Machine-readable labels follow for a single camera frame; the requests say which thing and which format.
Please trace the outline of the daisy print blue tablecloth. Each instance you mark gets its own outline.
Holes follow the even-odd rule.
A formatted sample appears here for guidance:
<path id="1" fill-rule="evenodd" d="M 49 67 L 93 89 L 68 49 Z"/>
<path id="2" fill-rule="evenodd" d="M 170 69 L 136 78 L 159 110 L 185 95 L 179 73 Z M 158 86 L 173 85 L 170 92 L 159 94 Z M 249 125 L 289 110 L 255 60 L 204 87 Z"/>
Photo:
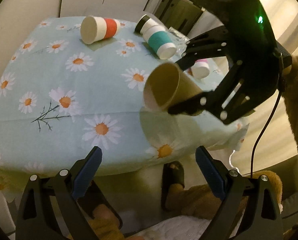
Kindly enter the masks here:
<path id="1" fill-rule="evenodd" d="M 149 112 L 144 84 L 161 61 L 124 21 L 111 39 L 86 45 L 81 17 L 41 22 L 16 50 L 0 79 L 0 192 L 11 202 L 32 174 L 55 176 L 103 152 L 97 174 L 132 172 L 210 150 L 238 150 L 242 118 L 224 125 L 208 112 Z"/>

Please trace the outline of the teal banded paper cup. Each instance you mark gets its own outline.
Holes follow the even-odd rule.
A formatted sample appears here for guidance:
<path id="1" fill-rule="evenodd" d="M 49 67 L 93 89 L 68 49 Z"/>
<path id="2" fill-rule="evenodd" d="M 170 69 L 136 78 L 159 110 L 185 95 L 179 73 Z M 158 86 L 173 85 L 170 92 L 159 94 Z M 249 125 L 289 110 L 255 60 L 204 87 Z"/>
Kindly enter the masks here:
<path id="1" fill-rule="evenodd" d="M 170 59 L 177 52 L 176 45 L 162 25 L 150 27 L 142 37 L 161 60 Z"/>

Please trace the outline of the pink banded paper cup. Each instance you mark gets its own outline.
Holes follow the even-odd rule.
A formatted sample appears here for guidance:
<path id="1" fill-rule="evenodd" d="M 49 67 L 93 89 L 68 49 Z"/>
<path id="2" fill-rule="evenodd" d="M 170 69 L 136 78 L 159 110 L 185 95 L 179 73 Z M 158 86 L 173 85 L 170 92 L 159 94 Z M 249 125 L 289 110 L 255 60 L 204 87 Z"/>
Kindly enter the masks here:
<path id="1" fill-rule="evenodd" d="M 191 72 L 194 78 L 203 79 L 210 74 L 210 68 L 206 59 L 197 60 L 191 67 Z"/>

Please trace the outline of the black and white cup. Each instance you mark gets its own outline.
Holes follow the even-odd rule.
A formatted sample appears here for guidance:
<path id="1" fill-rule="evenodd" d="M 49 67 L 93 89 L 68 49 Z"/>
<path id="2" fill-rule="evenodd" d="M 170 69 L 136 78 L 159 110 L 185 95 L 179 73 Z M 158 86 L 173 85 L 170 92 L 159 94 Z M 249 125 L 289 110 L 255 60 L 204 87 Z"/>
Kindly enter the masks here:
<path id="1" fill-rule="evenodd" d="M 134 32 L 138 34 L 144 34 L 149 28 L 156 25 L 159 25 L 159 23 L 152 19 L 149 15 L 145 14 L 136 24 Z"/>

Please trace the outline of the brown paper cup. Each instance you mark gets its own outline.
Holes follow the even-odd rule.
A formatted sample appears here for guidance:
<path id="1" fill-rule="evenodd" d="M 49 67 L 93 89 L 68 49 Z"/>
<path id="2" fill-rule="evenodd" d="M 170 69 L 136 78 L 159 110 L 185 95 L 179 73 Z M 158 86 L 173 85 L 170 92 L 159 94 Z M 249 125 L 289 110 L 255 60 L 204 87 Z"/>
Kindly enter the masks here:
<path id="1" fill-rule="evenodd" d="M 169 107 L 198 95 L 202 89 L 177 64 L 155 68 L 144 85 L 144 105 L 150 111 L 166 112 Z"/>

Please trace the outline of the black slipper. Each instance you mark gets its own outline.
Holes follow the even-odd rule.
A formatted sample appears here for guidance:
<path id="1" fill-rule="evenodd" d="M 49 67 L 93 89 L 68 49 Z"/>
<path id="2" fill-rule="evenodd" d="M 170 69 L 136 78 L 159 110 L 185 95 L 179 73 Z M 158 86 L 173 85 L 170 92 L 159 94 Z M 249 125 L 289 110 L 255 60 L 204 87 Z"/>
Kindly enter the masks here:
<path id="1" fill-rule="evenodd" d="M 184 168 L 179 161 L 164 164 L 162 182 L 161 182 L 161 201 L 160 205 L 163 211 L 169 211 L 166 207 L 167 196 L 170 187 L 174 184 L 180 184 L 182 188 L 184 184 Z"/>

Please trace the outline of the red banded paper cup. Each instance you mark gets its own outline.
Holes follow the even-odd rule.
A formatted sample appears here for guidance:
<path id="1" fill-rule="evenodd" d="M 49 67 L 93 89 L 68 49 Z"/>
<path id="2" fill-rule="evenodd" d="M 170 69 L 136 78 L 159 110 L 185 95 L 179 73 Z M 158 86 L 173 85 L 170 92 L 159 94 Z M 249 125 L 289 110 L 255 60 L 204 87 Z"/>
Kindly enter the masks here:
<path id="1" fill-rule="evenodd" d="M 87 16 L 81 23 L 80 36 L 85 44 L 114 37 L 119 33 L 121 23 L 114 18 Z"/>

